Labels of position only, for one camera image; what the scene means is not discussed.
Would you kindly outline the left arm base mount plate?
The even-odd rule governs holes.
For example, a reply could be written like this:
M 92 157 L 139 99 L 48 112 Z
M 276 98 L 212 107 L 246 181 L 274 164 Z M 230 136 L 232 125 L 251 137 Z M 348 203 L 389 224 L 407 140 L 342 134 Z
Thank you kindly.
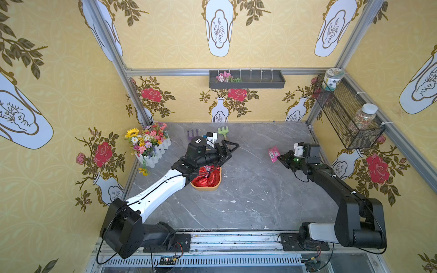
M 168 242 L 162 245 L 142 245 L 143 251 L 152 251 L 153 253 L 187 253 L 191 247 L 191 234 L 176 233 L 175 236 Z

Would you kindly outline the pink tea bag packet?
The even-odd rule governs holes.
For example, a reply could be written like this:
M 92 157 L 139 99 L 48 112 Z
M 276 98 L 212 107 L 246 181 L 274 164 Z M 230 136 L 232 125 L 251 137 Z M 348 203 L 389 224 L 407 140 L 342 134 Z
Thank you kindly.
M 273 163 L 275 163 L 278 160 L 279 156 L 280 153 L 277 146 L 274 146 L 273 148 L 269 149 L 269 157 Z

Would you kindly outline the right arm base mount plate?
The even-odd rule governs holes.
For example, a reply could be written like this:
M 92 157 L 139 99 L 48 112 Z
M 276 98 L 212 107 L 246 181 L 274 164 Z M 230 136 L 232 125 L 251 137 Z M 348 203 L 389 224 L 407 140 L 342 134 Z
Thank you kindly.
M 302 238 L 298 233 L 280 233 L 277 242 L 282 245 L 284 251 L 329 251 L 329 244 L 323 241 L 315 241 L 310 238 Z

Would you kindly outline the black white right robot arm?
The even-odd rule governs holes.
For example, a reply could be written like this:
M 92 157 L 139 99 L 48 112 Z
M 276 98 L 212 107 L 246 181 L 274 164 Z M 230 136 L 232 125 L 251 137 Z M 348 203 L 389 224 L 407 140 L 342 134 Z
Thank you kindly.
M 320 146 L 296 143 L 294 149 L 277 159 L 292 172 L 302 171 L 338 205 L 334 223 L 302 225 L 314 241 L 338 243 L 343 247 L 385 249 L 387 236 L 384 209 L 377 199 L 369 199 L 345 183 L 320 157 Z

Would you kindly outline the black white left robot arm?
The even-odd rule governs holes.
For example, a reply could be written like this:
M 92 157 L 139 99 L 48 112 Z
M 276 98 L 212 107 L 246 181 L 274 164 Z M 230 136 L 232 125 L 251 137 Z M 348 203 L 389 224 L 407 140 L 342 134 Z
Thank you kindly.
M 122 259 L 131 257 L 139 248 L 171 250 L 176 244 L 175 230 L 164 222 L 147 224 L 147 218 L 174 193 L 205 175 L 202 167 L 222 167 L 238 148 L 238 143 L 227 140 L 210 145 L 202 136 L 193 138 L 186 154 L 152 186 L 126 201 L 115 199 L 110 204 L 100 231 L 103 242 Z

